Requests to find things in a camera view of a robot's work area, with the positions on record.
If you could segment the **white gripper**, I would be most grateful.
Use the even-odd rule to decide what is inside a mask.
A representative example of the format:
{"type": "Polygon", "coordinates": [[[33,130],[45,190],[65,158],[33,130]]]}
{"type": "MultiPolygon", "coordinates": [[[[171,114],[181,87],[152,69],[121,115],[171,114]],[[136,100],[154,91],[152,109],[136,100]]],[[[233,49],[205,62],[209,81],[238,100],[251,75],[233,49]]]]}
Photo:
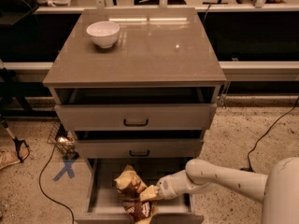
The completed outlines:
{"type": "Polygon", "coordinates": [[[141,202],[172,200],[183,194],[199,194],[211,190],[209,182],[194,183],[185,170],[160,178],[156,186],[149,186],[140,195],[141,202]]]}

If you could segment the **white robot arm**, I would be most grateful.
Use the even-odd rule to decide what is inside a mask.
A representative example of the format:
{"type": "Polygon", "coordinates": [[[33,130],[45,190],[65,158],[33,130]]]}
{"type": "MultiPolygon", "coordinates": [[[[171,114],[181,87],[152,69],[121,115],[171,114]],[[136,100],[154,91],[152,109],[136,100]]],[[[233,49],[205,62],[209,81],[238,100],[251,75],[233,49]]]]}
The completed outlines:
{"type": "Polygon", "coordinates": [[[298,157],[279,161],[267,175],[192,159],[184,170],[164,176],[143,190],[140,200],[171,200],[182,194],[198,194],[211,183],[261,203],[261,224],[299,224],[298,157]]]}

